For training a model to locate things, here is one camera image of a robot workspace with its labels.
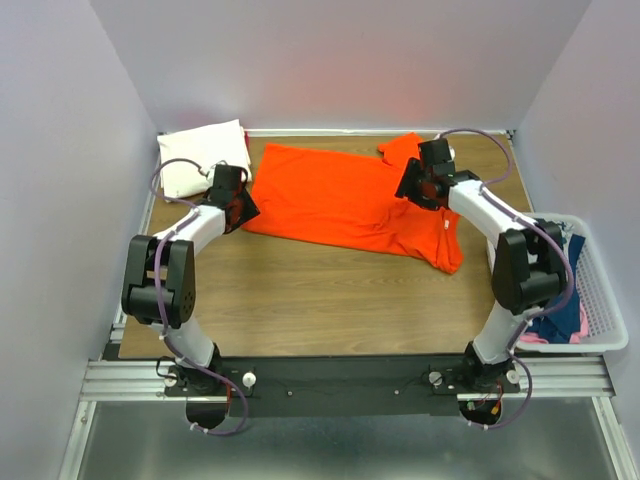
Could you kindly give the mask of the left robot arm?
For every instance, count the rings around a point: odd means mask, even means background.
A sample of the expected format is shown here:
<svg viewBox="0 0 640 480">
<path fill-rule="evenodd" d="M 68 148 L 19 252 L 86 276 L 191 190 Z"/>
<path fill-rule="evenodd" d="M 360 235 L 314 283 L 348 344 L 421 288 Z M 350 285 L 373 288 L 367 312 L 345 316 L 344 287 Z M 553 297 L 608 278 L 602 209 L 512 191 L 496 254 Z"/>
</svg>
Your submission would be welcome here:
<svg viewBox="0 0 640 480">
<path fill-rule="evenodd" d="M 196 256 L 214 240 L 230 234 L 260 211 L 247 189 L 249 171 L 225 162 L 198 169 L 208 188 L 196 202 L 176 198 L 186 214 L 153 235 L 130 240 L 121 308 L 159 340 L 188 370 L 187 382 L 201 395 L 229 380 L 216 365 L 219 349 L 195 317 Z"/>
</svg>

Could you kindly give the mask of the orange t shirt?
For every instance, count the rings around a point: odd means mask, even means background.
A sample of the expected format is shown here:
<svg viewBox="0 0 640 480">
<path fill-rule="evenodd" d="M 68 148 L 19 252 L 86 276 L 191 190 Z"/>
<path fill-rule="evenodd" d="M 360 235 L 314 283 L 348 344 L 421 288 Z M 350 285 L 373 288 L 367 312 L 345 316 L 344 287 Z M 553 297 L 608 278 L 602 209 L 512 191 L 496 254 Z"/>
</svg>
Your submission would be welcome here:
<svg viewBox="0 0 640 480">
<path fill-rule="evenodd" d="M 453 274 L 464 255 L 459 217 L 425 210 L 395 193 L 421 137 L 379 145 L 379 156 L 269 144 L 253 180 L 259 215 L 248 232 L 375 253 L 408 256 Z"/>
</svg>

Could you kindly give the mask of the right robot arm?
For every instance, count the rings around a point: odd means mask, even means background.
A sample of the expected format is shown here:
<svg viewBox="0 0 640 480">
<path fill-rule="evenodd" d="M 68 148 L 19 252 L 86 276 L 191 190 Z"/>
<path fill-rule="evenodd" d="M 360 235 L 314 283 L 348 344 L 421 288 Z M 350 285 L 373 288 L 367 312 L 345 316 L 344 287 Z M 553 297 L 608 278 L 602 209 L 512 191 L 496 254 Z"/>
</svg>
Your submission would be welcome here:
<svg viewBox="0 0 640 480">
<path fill-rule="evenodd" d="M 420 143 L 418 151 L 405 167 L 397 197 L 466 218 L 493 249 L 494 306 L 454 369 L 457 382 L 480 392 L 511 368 L 516 344 L 529 324 L 569 302 L 573 271 L 561 245 L 560 227 L 515 210 L 477 175 L 458 170 L 445 137 Z"/>
</svg>

